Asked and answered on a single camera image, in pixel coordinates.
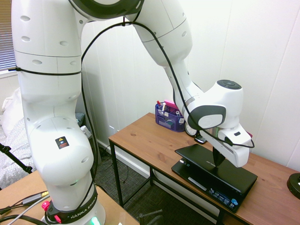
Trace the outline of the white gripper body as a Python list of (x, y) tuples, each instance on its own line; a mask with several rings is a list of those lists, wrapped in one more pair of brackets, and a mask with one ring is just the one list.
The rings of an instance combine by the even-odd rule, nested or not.
[(234, 128), (214, 127), (207, 130), (208, 142), (225, 156), (235, 167), (242, 167), (248, 161), (251, 136), (238, 124)]

